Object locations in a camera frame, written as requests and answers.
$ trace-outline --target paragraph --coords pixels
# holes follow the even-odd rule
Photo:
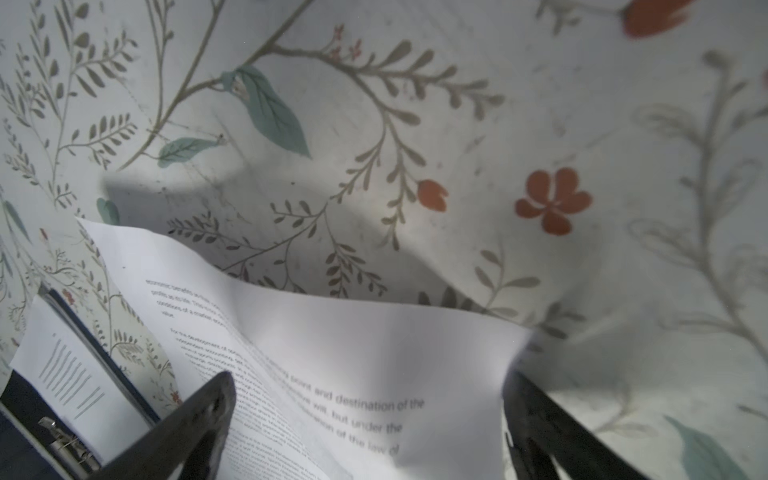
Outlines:
[[[397,435],[403,430],[397,419],[399,414],[425,407],[424,399],[418,398],[361,399],[334,392],[314,386],[271,359],[264,359],[282,387],[310,418],[340,439],[373,453],[398,455]]]
[[[174,312],[186,313],[206,319],[219,326],[227,326],[227,316],[224,315],[218,305],[208,300],[205,296],[188,288],[154,280],[145,281],[147,284],[155,287],[151,290],[151,293],[152,296],[157,297],[157,305],[163,307],[161,310],[162,315],[175,318]]]

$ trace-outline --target leaf pattern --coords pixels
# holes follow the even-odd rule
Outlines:
[[[16,207],[13,206],[13,204],[9,201],[3,202],[3,207],[5,207],[5,212],[8,214],[8,216],[13,220],[14,225],[21,231],[24,236],[27,238],[28,241],[32,242],[29,238],[29,233],[27,233],[26,227],[24,227],[24,222],[22,222],[22,218],[18,215],[18,212],[16,211]]]
[[[256,67],[243,65],[225,72],[221,83],[224,90],[243,102],[253,126],[264,137],[288,151],[310,156],[299,119]]]
[[[120,225],[120,212],[112,200],[99,198],[96,200],[96,208],[101,215],[101,221],[109,225]]]
[[[680,460],[690,480],[749,480],[717,440],[670,416],[664,418],[683,439]]]
[[[157,155],[157,165],[167,168],[174,163],[183,163],[201,151],[221,145],[221,141],[204,140],[202,138],[182,137],[165,144]]]

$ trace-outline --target green leaf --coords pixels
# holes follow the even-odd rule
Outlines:
[[[67,8],[67,3],[64,0],[61,0],[61,11],[64,13],[67,25],[69,25],[69,28],[72,28],[72,18],[69,16],[69,8]]]
[[[165,168],[172,163],[183,163],[191,160],[192,157],[201,151],[219,145],[220,143],[217,141],[203,140],[202,138],[177,138],[160,149],[160,154],[157,156],[157,165],[160,168]]]
[[[479,266],[475,267],[475,275],[478,276],[478,280],[480,280],[480,283],[488,287],[489,289],[493,290],[493,282],[490,278],[488,278],[488,274],[483,271],[482,268]]]
[[[88,35],[88,32],[84,31],[74,40],[74,44],[80,48],[88,48],[91,44],[91,36]]]
[[[485,258],[487,261],[491,263],[495,263],[496,265],[501,266],[502,262],[499,261],[498,257],[495,253],[490,252],[488,250],[480,250],[480,254]]]
[[[427,162],[424,160],[424,157],[422,157],[421,154],[417,153],[414,150],[411,150],[405,145],[402,146],[402,149],[405,151],[406,155],[408,155],[408,158],[410,158],[414,164],[420,167],[424,167],[425,165],[427,165]]]
[[[103,71],[103,72],[104,72],[104,74],[105,74],[105,75],[107,75],[107,78],[117,78],[117,77],[115,76],[115,74],[112,72],[112,70],[110,70],[109,68],[107,68],[107,66],[106,66],[106,65],[104,65],[103,63],[102,63],[102,64],[99,64],[99,65],[101,65],[101,71]]]
[[[223,73],[221,82],[224,90],[243,102],[253,126],[264,137],[288,151],[310,156],[299,120],[259,70],[243,65]]]
[[[540,283],[541,280],[539,280],[536,276],[523,276],[521,278],[509,280],[504,284],[504,288],[512,286],[517,288],[533,288],[534,286],[538,286]]]
[[[414,114],[410,111],[392,109],[389,110],[389,113],[408,125],[418,125],[422,123],[422,119],[417,114]]]
[[[392,50],[389,55],[387,55],[387,57],[379,64],[379,68],[393,64],[396,61],[403,59],[409,53],[411,53],[411,42],[408,40],[403,40],[398,43],[394,50]]]
[[[11,268],[11,265],[8,263],[8,258],[5,256],[5,252],[2,252],[2,257],[0,257],[0,263],[2,263],[3,267],[8,271],[8,275],[13,278],[13,269]]]
[[[88,4],[84,3],[74,11],[74,16],[77,18],[85,18],[88,16]]]
[[[75,75],[75,77],[78,78],[78,82],[80,82],[80,86],[83,87],[83,90],[85,90],[85,93],[89,94],[93,98],[96,98],[96,92],[94,91],[94,89],[91,88],[89,84],[85,83],[85,80],[80,78],[80,75]]]
[[[419,305],[431,305],[429,302],[429,296],[424,292],[419,292]]]
[[[544,332],[549,335],[553,336],[556,339],[565,340],[568,338],[568,334],[559,328],[549,326],[549,325],[540,325],[540,328],[544,330]]]
[[[96,200],[96,208],[104,223],[107,225],[120,225],[120,212],[118,212],[118,206],[112,200],[99,198]]]
[[[29,240],[29,234],[27,233],[27,229],[24,227],[24,223],[22,222],[22,218],[18,215],[18,212],[14,208],[14,206],[9,201],[5,201],[3,203],[3,206],[5,207],[5,211],[8,212],[8,215],[13,220],[13,223],[16,224],[19,230],[22,231],[25,237],[27,237],[27,240],[31,243],[32,240]]]
[[[558,319],[558,315],[561,310],[561,305],[559,302],[552,303],[548,308],[547,312],[544,315],[544,322],[552,322]]]
[[[459,308],[471,312],[474,303],[471,298],[465,298]]]
[[[58,23],[58,29],[61,32],[61,37],[64,39],[64,45],[69,50],[69,36],[67,35],[67,28],[64,26],[64,20],[61,19],[61,14],[58,12],[58,7],[54,7],[56,13],[56,22]]]
[[[440,302],[440,306],[444,306],[446,308],[456,308],[456,291],[453,290],[450,286],[445,289],[445,292],[442,294],[442,301]]]
[[[421,67],[432,61],[434,57],[435,52],[433,50],[425,50],[424,53],[422,53],[421,56],[419,56],[419,58],[413,62],[413,65],[408,67],[408,71],[419,70]]]
[[[98,76],[98,74],[91,70],[90,68],[85,69],[86,72],[88,72],[88,76],[91,77],[91,80],[99,87],[104,88],[104,81],[101,80],[101,77]]]
[[[749,480],[744,470],[709,435],[687,427],[669,416],[665,419],[680,433],[683,454],[680,461],[690,480]]]

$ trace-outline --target wallpaper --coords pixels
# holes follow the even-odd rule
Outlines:
[[[4,376],[44,280],[182,401],[83,217],[265,288],[528,326],[520,368],[645,475],[765,476],[764,2],[2,8]]]

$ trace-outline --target paper sheet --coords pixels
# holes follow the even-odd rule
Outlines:
[[[149,431],[88,348],[40,296],[11,367],[105,465]]]
[[[526,329],[265,289],[176,240],[82,223],[183,398],[216,372],[234,374],[219,478],[502,478],[500,392]]]

